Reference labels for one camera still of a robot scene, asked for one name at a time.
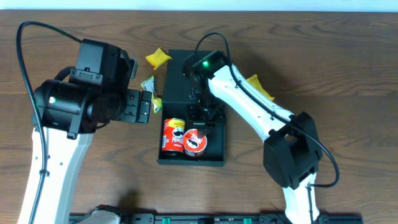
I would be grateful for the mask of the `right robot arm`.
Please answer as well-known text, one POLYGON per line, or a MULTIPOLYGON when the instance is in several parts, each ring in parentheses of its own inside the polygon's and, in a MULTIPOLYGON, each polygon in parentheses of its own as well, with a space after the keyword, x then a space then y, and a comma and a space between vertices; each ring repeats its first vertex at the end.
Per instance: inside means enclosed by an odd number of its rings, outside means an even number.
POLYGON ((264 168, 283 189, 289 222, 314 223, 320 212, 313 184, 323 155, 311 116, 294 115, 265 97, 220 51, 191 54, 183 61, 183 74, 202 96, 232 107, 259 135, 264 168))

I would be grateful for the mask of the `dark Pringles can red lid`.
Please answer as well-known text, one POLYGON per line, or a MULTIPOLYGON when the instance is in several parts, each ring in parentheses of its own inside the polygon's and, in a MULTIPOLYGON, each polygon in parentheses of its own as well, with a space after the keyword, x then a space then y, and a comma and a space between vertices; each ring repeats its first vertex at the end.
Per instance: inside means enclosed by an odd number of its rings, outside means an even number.
POLYGON ((184 153, 190 157, 200 157, 204 154, 208 144, 207 137, 199 137, 197 129, 189 129, 183 136, 184 153))

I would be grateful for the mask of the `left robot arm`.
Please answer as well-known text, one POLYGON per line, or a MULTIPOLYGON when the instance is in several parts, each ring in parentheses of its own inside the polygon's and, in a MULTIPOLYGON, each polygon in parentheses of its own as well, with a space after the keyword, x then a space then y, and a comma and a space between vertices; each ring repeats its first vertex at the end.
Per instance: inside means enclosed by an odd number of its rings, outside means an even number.
POLYGON ((150 93, 130 90, 136 69, 106 75, 62 69, 32 97, 32 163, 19 223, 67 223, 83 158, 110 121, 146 124, 150 93))

